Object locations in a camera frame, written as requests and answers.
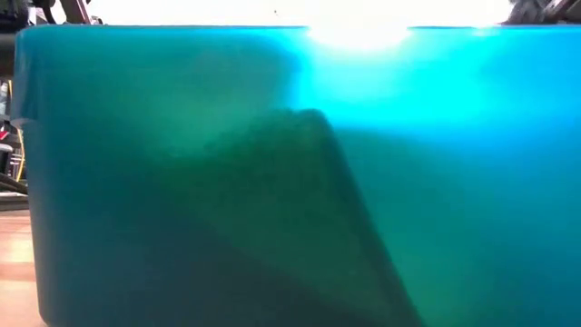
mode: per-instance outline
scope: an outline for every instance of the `wooden floor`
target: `wooden floor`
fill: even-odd
[[[28,211],[0,213],[0,326],[41,327]]]

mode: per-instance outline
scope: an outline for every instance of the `bright light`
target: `bright light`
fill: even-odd
[[[404,26],[314,25],[309,30],[316,42],[344,51],[381,51],[399,45],[409,35]]]

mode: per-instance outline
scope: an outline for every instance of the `container wall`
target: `container wall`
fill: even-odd
[[[21,33],[13,115],[44,318],[581,323],[578,38]]]

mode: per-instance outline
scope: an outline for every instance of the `white wall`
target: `white wall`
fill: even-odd
[[[90,15],[119,25],[304,25],[321,19],[407,25],[489,25],[508,0],[93,0]]]

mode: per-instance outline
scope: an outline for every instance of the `teal plastic container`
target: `teal plastic container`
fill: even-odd
[[[581,29],[35,27],[51,326],[581,325]]]

